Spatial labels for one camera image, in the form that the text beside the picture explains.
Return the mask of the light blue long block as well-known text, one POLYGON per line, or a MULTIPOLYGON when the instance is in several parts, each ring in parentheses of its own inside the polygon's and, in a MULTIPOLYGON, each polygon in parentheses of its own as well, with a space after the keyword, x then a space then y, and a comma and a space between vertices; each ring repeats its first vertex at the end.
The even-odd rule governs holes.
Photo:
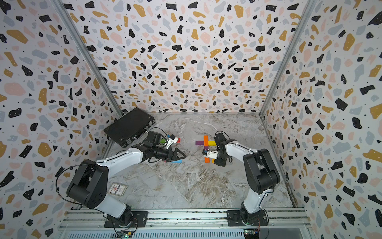
POLYGON ((178 164, 180 164, 182 162, 183 162, 183 160, 177 160, 177 161, 172 161, 171 163, 178 163, 178 164))

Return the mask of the orange long block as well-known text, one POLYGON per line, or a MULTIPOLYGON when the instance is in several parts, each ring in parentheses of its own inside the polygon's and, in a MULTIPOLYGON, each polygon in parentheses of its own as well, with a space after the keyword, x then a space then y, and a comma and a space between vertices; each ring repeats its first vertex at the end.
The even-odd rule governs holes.
POLYGON ((209 146, 209 137, 204 135, 204 146, 209 146))

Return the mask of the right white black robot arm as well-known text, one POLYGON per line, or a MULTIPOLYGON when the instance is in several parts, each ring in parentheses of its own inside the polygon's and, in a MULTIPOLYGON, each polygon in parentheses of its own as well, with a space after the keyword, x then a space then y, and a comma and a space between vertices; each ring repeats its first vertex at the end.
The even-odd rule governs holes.
POLYGON ((215 165, 225 167, 233 158, 243 163, 247 183, 250 187, 246 199, 242 202, 238 216, 230 213, 228 222, 233 226, 260 225, 263 218, 262 203, 264 198, 274 192, 280 183, 280 175, 267 149, 250 149, 232 138, 226 138, 219 131, 214 136, 217 150, 208 152, 215 165))

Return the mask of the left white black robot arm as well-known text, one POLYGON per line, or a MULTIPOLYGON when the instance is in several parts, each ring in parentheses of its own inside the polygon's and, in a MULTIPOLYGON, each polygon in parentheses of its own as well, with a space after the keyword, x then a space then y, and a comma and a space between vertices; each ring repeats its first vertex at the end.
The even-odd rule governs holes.
POLYGON ((187 157, 177 147, 172 147, 177 139, 171 137, 165 144, 161 144, 162 139, 162 134, 149 132, 141 143, 116 156, 98 161, 83 161, 78 165, 67 188, 67 196, 89 209, 102 212, 115 227, 131 227, 137 222, 131 207, 108 192, 108 183, 116 174, 150 159, 174 162, 187 157))

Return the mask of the black flat case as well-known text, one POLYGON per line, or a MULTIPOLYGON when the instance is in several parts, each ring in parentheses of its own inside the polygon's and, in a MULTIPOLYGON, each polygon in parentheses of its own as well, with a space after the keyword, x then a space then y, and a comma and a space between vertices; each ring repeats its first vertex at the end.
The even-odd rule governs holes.
POLYGON ((153 116, 140 108, 134 108, 103 131, 119 146, 126 148, 154 124, 153 116))

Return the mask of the small printed card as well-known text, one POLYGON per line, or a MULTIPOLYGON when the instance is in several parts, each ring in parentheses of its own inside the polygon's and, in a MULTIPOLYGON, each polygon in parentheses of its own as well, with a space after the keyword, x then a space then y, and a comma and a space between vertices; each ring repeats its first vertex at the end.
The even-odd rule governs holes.
POLYGON ((126 189, 127 189, 127 185, 114 182, 111 184, 108 190, 108 193, 121 197, 124 195, 126 189))

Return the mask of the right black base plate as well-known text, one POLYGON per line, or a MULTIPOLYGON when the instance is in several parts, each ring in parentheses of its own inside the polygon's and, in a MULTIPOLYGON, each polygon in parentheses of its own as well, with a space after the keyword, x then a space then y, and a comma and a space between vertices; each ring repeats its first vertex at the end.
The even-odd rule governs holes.
POLYGON ((269 224, 268 217, 264 210, 249 214, 245 209, 228 210, 227 221, 230 227, 239 226, 267 226, 269 224))

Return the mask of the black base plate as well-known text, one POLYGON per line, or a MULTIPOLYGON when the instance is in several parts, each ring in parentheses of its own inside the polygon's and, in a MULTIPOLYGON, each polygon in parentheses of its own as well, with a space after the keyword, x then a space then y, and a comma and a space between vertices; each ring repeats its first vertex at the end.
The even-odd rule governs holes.
POLYGON ((269 224, 268 217, 264 210, 249 214, 245 209, 228 210, 227 221, 230 227, 239 226, 267 226, 269 224))
POLYGON ((118 230, 145 228, 147 219, 148 211, 128 211, 120 218, 108 215, 103 226, 104 228, 114 228, 118 230))

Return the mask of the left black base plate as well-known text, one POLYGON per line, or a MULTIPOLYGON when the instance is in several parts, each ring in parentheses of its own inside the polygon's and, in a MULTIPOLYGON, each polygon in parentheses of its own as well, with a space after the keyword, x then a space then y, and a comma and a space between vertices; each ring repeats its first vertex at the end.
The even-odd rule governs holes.
POLYGON ((104 228, 114 228, 118 230, 145 228, 147 219, 148 211, 128 211, 120 218, 108 215, 103 226, 104 228))

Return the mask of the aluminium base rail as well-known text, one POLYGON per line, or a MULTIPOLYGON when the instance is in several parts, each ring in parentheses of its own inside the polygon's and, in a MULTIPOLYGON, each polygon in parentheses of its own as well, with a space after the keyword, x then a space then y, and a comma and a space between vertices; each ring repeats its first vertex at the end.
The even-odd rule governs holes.
POLYGON ((118 227, 96 210, 70 210, 58 239, 313 239, 302 208, 266 208, 251 226, 238 209, 138 209, 118 227))

